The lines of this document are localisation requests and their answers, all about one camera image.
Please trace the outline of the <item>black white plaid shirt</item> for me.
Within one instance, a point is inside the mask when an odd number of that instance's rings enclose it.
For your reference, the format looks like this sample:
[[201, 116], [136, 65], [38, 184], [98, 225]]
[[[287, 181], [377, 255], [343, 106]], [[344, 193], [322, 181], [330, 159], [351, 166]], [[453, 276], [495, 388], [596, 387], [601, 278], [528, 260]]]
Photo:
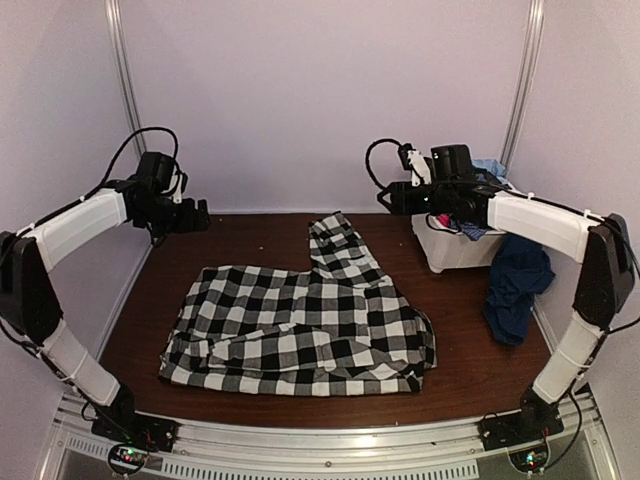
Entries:
[[160, 356], [160, 379], [300, 397], [418, 393], [437, 364], [414, 308], [341, 213], [308, 227], [307, 271], [202, 270]]

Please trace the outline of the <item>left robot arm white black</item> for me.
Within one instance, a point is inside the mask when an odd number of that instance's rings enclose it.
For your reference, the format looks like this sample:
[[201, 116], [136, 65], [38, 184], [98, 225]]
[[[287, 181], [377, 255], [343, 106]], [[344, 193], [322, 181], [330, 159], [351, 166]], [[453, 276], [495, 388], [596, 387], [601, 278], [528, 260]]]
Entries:
[[86, 244], [126, 224], [153, 240], [207, 229], [207, 203], [186, 197], [187, 183], [175, 156], [145, 152], [129, 177], [106, 178], [69, 205], [1, 235], [2, 320], [14, 331], [15, 342], [76, 388], [123, 444], [137, 442], [144, 433], [134, 395], [72, 332], [54, 272]]

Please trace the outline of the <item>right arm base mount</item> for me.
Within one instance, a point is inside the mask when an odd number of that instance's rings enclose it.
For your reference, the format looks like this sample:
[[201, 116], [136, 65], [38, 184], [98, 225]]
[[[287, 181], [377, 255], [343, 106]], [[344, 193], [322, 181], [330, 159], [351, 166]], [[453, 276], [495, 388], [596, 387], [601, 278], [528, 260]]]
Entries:
[[479, 421], [478, 431], [485, 451], [507, 449], [511, 465], [532, 476], [546, 468], [551, 457], [548, 439], [562, 433], [564, 425], [558, 402], [547, 403], [528, 389], [518, 411], [490, 412]]

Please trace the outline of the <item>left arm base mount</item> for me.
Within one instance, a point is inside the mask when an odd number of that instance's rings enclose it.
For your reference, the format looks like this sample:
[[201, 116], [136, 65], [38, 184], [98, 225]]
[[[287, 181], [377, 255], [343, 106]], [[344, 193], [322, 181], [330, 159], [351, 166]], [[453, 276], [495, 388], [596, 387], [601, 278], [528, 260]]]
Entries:
[[115, 441], [106, 458], [115, 475], [128, 479], [146, 466], [153, 453], [172, 452], [178, 422], [138, 413], [134, 395], [127, 386], [120, 386], [109, 405], [87, 397], [86, 406], [94, 410], [91, 433]]

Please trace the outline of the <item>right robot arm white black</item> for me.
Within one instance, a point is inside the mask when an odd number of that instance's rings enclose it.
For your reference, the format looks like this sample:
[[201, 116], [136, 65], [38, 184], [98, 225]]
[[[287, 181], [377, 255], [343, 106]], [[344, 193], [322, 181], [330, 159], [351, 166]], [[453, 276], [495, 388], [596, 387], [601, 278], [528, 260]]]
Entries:
[[591, 366], [610, 324], [635, 285], [639, 268], [624, 218], [602, 217], [479, 180], [464, 144], [434, 147], [424, 156], [396, 145], [408, 182], [382, 186], [378, 202], [395, 215], [447, 214], [480, 228], [514, 234], [556, 250], [580, 264], [571, 320], [559, 346], [524, 392], [520, 408], [479, 422], [485, 449], [537, 442], [560, 433], [559, 402]]

